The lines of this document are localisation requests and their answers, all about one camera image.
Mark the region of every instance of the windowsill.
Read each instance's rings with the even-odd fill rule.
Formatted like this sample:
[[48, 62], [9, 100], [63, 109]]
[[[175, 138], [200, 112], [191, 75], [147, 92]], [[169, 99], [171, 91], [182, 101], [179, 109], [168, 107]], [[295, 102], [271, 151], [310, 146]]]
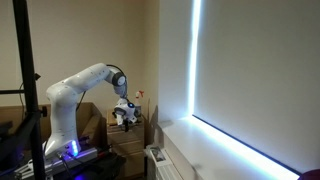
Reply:
[[193, 117], [158, 124], [202, 179], [275, 179], [208, 135]]

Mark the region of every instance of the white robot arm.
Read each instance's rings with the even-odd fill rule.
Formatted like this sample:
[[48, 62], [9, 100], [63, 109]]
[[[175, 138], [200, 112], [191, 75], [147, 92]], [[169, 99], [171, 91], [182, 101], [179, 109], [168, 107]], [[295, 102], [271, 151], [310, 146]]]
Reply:
[[115, 113], [136, 121], [134, 105], [126, 101], [125, 75], [115, 66], [95, 64], [47, 89], [47, 97], [51, 102], [51, 136], [44, 146], [46, 158], [61, 152], [77, 156], [81, 151], [76, 129], [78, 95], [103, 81], [113, 84], [115, 93], [120, 96]]

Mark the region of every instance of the light strip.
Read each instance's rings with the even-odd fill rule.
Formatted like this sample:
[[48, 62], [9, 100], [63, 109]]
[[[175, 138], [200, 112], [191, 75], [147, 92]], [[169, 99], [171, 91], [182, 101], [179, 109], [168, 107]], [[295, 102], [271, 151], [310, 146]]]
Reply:
[[[191, 116], [194, 112], [194, 98], [195, 98], [195, 82], [196, 82], [196, 65], [197, 65], [197, 46], [198, 46], [198, 32], [201, 12], [201, 0], [193, 0], [192, 9], [192, 41], [190, 52], [190, 69], [189, 69], [189, 99], [188, 99], [188, 114]], [[222, 144], [235, 154], [245, 158], [255, 167], [268, 173], [279, 180], [296, 180], [299, 175], [289, 171], [278, 163], [268, 159], [255, 150], [245, 146], [239, 141], [227, 136], [219, 130], [209, 126], [199, 119], [191, 116], [190, 121], [203, 129], [206, 134], [216, 142]]]
[[245, 146], [239, 141], [227, 136], [221, 131], [209, 126], [195, 117], [190, 117], [190, 122], [201, 128], [210, 138], [223, 145], [233, 153], [243, 157], [249, 163], [271, 175], [278, 180], [297, 180], [299, 175], [289, 171], [278, 163], [268, 159], [255, 150]]
[[190, 52], [190, 67], [189, 67], [189, 99], [188, 99], [188, 115], [193, 114], [194, 110], [194, 94], [196, 84], [196, 67], [197, 67], [197, 47], [198, 47], [198, 32], [200, 22], [201, 0], [193, 1], [192, 9], [192, 39]]

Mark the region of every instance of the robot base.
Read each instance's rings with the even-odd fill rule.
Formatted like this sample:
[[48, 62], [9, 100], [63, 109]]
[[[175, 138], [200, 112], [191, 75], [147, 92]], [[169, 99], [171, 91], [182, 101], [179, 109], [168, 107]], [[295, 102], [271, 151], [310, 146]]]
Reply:
[[[96, 148], [91, 148], [80, 152], [76, 159], [68, 157], [65, 159], [66, 163], [68, 164], [69, 168], [73, 168], [75, 166], [81, 165], [81, 162], [85, 163], [88, 162], [98, 156], [98, 151]], [[29, 167], [30, 164], [26, 164], [21, 168], [15, 171], [15, 179], [18, 180], [31, 180], [34, 179], [33, 170]], [[62, 160], [57, 160], [56, 162], [46, 162], [45, 165], [45, 172], [48, 179], [53, 179], [53, 175], [58, 174], [60, 172], [65, 171], [64, 164]]]

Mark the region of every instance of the small object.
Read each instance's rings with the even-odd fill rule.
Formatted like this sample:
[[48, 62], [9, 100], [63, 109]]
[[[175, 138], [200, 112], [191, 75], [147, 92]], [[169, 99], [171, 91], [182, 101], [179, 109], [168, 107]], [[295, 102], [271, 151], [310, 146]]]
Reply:
[[136, 107], [136, 110], [134, 112], [134, 115], [138, 118], [138, 117], [141, 117], [141, 104], [139, 102], [139, 97], [143, 97], [143, 93], [144, 91], [137, 91], [136, 92], [136, 99], [134, 101], [134, 105]]

